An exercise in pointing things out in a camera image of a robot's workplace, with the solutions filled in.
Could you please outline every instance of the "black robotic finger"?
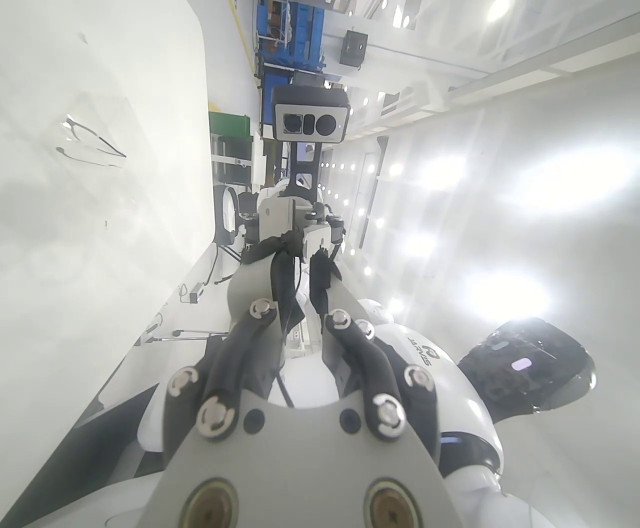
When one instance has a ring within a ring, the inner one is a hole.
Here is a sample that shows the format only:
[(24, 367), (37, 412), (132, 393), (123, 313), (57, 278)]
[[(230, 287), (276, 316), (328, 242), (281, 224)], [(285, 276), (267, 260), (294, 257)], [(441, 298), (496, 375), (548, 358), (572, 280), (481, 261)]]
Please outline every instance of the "black robotic finger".
[(333, 310), (325, 325), (360, 375), (369, 430), (380, 440), (397, 439), (406, 427), (406, 415), (387, 356), (345, 311)]

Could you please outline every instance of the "gray metal plate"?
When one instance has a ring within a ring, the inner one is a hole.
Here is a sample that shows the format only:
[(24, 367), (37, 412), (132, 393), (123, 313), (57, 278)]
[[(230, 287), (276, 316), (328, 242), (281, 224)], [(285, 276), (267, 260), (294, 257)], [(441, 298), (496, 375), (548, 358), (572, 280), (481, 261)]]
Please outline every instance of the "gray metal plate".
[[(246, 413), (261, 409), (263, 429), (248, 435)], [(362, 420), (355, 435), (339, 424), (352, 408)], [(375, 439), (364, 422), (362, 393), (330, 406), (289, 409), (243, 391), (236, 431), (215, 444), (195, 429), (173, 457), (138, 528), (175, 528), (182, 507), (202, 482), (220, 477), (236, 489), (239, 528), (364, 527), (370, 485), (388, 478), (413, 496), (424, 528), (463, 528), (442, 477), (417, 435), (407, 428), (396, 442)]]

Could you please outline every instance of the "metal screw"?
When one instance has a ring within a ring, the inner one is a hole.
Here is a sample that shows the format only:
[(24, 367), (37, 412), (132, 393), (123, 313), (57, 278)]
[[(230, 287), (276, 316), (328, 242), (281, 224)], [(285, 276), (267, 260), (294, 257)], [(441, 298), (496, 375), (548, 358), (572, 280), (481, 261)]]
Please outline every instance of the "metal screw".
[(251, 303), (249, 313), (256, 319), (262, 319), (271, 310), (271, 301), (269, 299), (256, 299)]
[(336, 330), (344, 330), (345, 328), (349, 328), (349, 325), (351, 324), (351, 316), (341, 308), (331, 310), (331, 312), (329, 312), (329, 315), (331, 316), (331, 319), (333, 321), (333, 327)]
[(409, 365), (404, 370), (404, 380), (409, 387), (413, 387), (415, 384), (419, 387), (424, 387), (429, 392), (433, 392), (435, 388), (432, 375), (420, 365)]
[(178, 396), (180, 396), (180, 393), (182, 392), (182, 389), (184, 389), (184, 387), (195, 383), (196, 381), (198, 381), (198, 371), (193, 367), (185, 367), (177, 371), (171, 377), (166, 391), (169, 393), (169, 396), (177, 398)]
[(212, 396), (198, 410), (196, 427), (205, 438), (216, 438), (224, 433), (234, 421), (235, 409), (227, 409), (218, 396)]
[(390, 394), (376, 394), (373, 403), (378, 407), (378, 431), (387, 438), (399, 437), (406, 427), (402, 404)]
[(376, 336), (376, 331), (374, 330), (373, 325), (366, 319), (358, 319), (356, 324), (358, 325), (358, 328), (362, 330), (365, 337), (370, 341)]

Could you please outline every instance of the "ceiling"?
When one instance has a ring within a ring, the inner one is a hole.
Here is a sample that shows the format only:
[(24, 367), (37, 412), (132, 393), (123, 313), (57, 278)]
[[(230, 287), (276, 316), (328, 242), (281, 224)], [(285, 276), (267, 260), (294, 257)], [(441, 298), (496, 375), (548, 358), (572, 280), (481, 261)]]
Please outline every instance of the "ceiling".
[(593, 355), (590, 395), (499, 426), (505, 489), (558, 528), (640, 516), (639, 84), (629, 56), (387, 130), (373, 198), (377, 134), (324, 153), (353, 287), (395, 306), (399, 322), (458, 359), (535, 313)]

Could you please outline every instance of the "camera lens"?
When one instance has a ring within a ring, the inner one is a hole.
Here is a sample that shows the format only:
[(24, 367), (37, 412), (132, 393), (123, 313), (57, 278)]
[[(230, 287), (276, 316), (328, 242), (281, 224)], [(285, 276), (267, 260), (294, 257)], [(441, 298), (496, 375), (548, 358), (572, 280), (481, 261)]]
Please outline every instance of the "camera lens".
[(316, 121), (316, 131), (321, 136), (330, 136), (335, 132), (335, 117), (329, 114), (320, 116)]

